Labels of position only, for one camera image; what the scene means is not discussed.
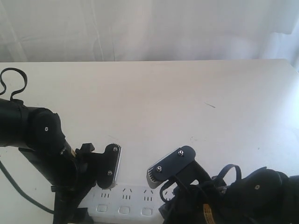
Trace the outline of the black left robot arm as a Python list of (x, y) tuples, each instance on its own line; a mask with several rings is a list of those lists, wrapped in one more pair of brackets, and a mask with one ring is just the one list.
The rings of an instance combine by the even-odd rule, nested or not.
[(107, 145), (103, 153), (96, 153), (91, 143), (72, 149), (58, 114), (26, 107), (20, 100), (0, 102), (0, 145), (18, 148), (51, 183), (55, 224), (68, 224), (79, 217), (78, 206), (94, 186), (114, 186), (121, 157), (118, 144)]

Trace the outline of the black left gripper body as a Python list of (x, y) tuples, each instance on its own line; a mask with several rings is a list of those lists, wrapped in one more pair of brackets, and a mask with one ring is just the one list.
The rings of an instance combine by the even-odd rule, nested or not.
[(101, 182), (105, 153), (96, 153), (91, 143), (76, 150), (67, 142), (33, 144), (18, 150), (51, 184), (55, 210), (76, 209)]

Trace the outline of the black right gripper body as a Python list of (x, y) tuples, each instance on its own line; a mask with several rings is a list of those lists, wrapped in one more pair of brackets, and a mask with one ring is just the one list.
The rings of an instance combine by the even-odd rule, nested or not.
[(164, 224), (226, 224), (219, 185), (192, 161), (160, 188)]

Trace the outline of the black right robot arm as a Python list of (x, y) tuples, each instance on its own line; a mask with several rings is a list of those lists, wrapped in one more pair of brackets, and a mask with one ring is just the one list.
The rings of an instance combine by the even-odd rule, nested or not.
[(228, 164), (210, 176), (195, 160), (195, 150), (180, 147), (147, 170), (150, 188), (160, 194), (174, 185), (173, 198), (161, 196), (166, 224), (296, 224), (299, 178), (262, 167), (247, 177)]

